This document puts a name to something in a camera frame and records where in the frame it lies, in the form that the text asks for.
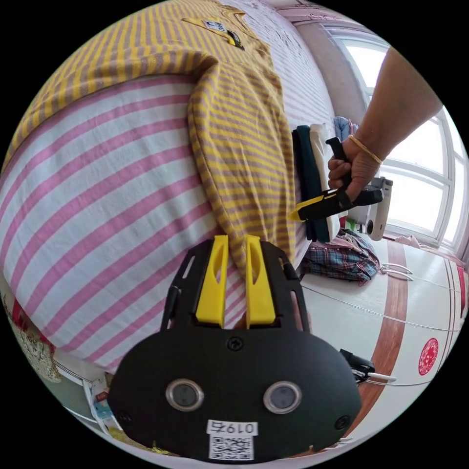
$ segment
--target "number label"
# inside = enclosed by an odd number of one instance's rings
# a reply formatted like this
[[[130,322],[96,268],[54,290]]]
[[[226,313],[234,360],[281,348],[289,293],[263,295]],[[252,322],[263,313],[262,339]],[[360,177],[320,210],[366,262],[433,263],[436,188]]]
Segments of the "number label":
[[[257,436],[257,422],[209,420],[207,422],[207,433],[221,436]]]
[[[209,29],[214,29],[216,31],[221,31],[222,33],[226,33],[226,31],[227,31],[225,26],[223,26],[218,21],[204,21],[204,23]]]

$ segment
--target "plaid shirt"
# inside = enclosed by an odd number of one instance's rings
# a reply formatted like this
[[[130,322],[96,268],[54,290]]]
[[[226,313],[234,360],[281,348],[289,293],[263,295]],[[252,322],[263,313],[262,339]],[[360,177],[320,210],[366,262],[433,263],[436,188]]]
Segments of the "plaid shirt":
[[[373,246],[353,231],[343,228],[330,243],[311,243],[301,262],[301,271],[357,281],[360,285],[378,272],[384,272]]]

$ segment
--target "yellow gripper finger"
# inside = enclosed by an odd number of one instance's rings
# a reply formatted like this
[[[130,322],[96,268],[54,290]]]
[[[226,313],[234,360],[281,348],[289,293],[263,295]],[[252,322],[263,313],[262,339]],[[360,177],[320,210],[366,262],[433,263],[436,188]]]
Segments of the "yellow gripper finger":
[[[246,250],[246,323],[249,329],[255,325],[270,325],[276,316],[260,238],[248,235]]]
[[[216,324],[222,329],[225,324],[227,266],[228,236],[215,236],[195,317],[199,322]]]

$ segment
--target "camera lens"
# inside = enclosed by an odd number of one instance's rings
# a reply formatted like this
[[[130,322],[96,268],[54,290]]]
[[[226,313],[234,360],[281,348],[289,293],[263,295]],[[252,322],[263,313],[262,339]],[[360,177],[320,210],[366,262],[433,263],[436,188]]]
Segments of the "camera lens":
[[[293,412],[301,402],[301,390],[289,381],[279,381],[271,385],[264,394],[264,405],[274,414]]]
[[[191,412],[202,405],[204,393],[200,386],[193,381],[179,379],[167,387],[166,399],[176,410]]]

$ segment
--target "pink striped bedsheet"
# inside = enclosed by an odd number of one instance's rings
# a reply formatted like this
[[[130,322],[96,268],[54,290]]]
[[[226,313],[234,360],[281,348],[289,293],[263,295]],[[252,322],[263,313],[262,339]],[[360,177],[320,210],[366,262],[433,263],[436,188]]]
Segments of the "pink striped bedsheet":
[[[295,28],[258,1],[225,3],[271,45],[291,128],[327,123],[332,136],[326,86]],[[0,267],[13,294],[55,346],[111,373],[159,330],[187,249],[220,234],[188,140],[192,89],[168,75],[83,98],[31,134],[0,181]],[[308,245],[299,225],[296,266]],[[228,274],[229,328],[245,287],[232,262]]]

